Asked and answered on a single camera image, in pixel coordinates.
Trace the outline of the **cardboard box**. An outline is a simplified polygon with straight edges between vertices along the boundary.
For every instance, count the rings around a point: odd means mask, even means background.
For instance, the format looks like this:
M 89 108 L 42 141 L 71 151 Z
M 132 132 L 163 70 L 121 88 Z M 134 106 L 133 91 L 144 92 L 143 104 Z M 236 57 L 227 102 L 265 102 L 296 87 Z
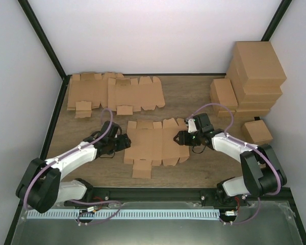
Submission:
M 175 166 L 187 161 L 189 147 L 173 140 L 179 131 L 186 129 L 182 118 L 129 120 L 126 133 L 131 147 L 124 151 L 123 162 L 133 166 L 132 177 L 150 179 L 153 166 Z

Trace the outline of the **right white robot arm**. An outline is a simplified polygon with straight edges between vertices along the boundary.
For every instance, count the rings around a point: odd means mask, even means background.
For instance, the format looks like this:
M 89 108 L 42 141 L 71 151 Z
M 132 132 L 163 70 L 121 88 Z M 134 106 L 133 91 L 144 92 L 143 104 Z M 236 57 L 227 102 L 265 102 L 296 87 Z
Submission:
M 185 121 L 186 130 L 173 138 L 178 145 L 204 146 L 221 152 L 240 163 L 242 176 L 217 184 L 216 199 L 223 206 L 235 197 L 249 195 L 259 198 L 276 195 L 287 183 L 287 176 L 271 145 L 256 145 L 239 140 L 222 129 L 215 129 L 207 114 L 202 113 Z

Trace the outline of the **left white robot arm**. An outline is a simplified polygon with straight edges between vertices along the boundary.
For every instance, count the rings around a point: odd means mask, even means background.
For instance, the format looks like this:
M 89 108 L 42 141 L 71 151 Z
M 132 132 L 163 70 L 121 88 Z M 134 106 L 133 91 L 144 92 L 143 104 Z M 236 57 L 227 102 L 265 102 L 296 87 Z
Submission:
M 103 155 L 114 156 L 130 146 L 131 140 L 122 133 L 121 127 L 106 121 L 101 130 L 84 138 L 71 150 L 45 160 L 33 159 L 16 189 L 16 196 L 25 209 L 32 208 L 39 213 L 47 212 L 56 203 L 70 200 L 89 206 L 94 200 L 90 184 L 82 179 L 62 180 L 80 166 Z

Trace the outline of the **small folded box left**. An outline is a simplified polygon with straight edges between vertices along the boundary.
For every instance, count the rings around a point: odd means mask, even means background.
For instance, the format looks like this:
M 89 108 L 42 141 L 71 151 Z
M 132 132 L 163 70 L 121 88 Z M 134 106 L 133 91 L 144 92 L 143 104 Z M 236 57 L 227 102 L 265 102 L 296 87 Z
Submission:
M 211 102 L 226 106 L 230 111 L 238 108 L 238 102 L 229 79 L 214 79 L 210 86 Z

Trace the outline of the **lone small folded box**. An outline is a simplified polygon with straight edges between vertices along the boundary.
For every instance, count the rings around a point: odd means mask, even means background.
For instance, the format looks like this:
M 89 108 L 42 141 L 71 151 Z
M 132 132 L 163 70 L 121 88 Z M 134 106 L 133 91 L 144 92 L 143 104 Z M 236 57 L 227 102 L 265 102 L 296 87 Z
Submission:
M 241 128 L 246 142 L 257 145 L 270 143 L 273 137 L 263 120 L 246 122 Z

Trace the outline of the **large top folded box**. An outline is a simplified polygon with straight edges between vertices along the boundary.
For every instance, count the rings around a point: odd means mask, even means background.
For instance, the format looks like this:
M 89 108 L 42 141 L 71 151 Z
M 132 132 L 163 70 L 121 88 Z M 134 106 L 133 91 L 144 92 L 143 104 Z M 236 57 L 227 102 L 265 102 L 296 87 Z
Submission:
M 269 41 L 238 41 L 233 58 L 244 87 L 280 87 L 287 79 Z

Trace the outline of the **flat cardboard blank middle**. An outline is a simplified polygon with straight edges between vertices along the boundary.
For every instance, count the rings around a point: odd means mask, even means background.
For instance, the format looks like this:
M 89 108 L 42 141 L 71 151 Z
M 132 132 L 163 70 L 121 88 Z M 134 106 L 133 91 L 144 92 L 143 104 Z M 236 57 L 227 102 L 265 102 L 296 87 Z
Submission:
M 108 79 L 108 108 L 117 115 L 132 115 L 164 106 L 162 83 L 158 77 Z

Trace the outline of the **flat cardboard blank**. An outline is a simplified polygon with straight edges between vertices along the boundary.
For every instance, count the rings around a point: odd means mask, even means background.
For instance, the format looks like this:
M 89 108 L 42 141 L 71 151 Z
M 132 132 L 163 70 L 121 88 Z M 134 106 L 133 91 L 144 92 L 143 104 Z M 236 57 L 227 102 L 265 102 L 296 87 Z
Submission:
M 123 78 L 121 73 L 75 73 L 69 82 L 67 110 L 75 112 L 75 118 L 91 117 L 92 110 L 108 107 L 108 79 Z
M 132 115 L 164 106 L 162 83 L 158 77 L 108 79 L 108 108 L 117 115 Z

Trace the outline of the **flat cardboard blank left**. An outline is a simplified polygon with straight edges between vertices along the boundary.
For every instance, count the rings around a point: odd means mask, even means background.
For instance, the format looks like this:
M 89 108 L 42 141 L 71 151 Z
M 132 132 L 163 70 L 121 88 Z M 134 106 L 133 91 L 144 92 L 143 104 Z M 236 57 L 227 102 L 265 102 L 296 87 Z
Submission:
M 75 118 L 91 117 L 92 110 L 108 107 L 108 79 L 123 78 L 121 73 L 75 73 L 69 82 L 67 110 L 75 112 Z

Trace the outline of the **black aluminium frame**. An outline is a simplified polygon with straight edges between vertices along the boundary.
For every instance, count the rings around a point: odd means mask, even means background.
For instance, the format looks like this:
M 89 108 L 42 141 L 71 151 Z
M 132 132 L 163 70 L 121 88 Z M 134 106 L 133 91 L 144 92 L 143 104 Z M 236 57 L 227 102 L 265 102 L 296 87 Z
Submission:
M 51 62 L 53 63 L 59 76 L 62 79 L 62 85 L 59 91 L 58 99 L 53 111 L 53 115 L 49 124 L 49 128 L 46 134 L 40 157 L 30 162 L 30 166 L 27 168 L 26 173 L 22 177 L 21 182 L 16 190 L 16 196 L 20 199 L 16 214 L 21 214 L 21 210 L 23 209 L 24 204 L 23 198 L 27 191 L 27 188 L 29 187 L 32 179 L 41 171 L 41 168 L 44 164 L 44 158 L 48 155 L 48 150 L 52 142 L 54 130 L 56 128 L 67 87 L 70 83 L 71 75 L 67 75 L 65 73 L 30 3 L 28 1 L 19 1 L 18 3 L 24 11 L 29 23 L 34 29 L 36 35 L 42 43 L 42 46 L 49 55 Z M 107 191 L 109 197 L 120 197 L 123 201 L 127 202 L 196 201 L 198 199 L 198 195 L 202 194 L 203 198 L 200 200 L 201 204 L 203 204 L 204 206 L 217 206 L 215 202 L 208 199 L 208 197 L 216 195 L 216 188 L 107 187 L 105 188 L 105 190 Z M 294 223 L 298 229 L 299 238 L 303 244 L 306 244 L 306 231 L 304 229 L 291 189 L 289 187 L 283 187 L 277 195 L 268 194 L 262 199 L 263 201 L 267 202 L 287 201 L 289 203 L 290 210 L 293 212 Z

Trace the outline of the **light blue slotted rail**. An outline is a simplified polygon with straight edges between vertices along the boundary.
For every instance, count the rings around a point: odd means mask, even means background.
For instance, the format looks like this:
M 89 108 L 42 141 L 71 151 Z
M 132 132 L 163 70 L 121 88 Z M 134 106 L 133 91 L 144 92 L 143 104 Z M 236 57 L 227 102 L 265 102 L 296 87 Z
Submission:
M 76 209 L 52 209 L 46 213 L 35 210 L 27 213 L 28 219 L 106 219 L 111 215 L 114 219 L 193 219 L 219 220 L 219 210 L 213 209 L 102 209 L 96 213 L 80 215 Z

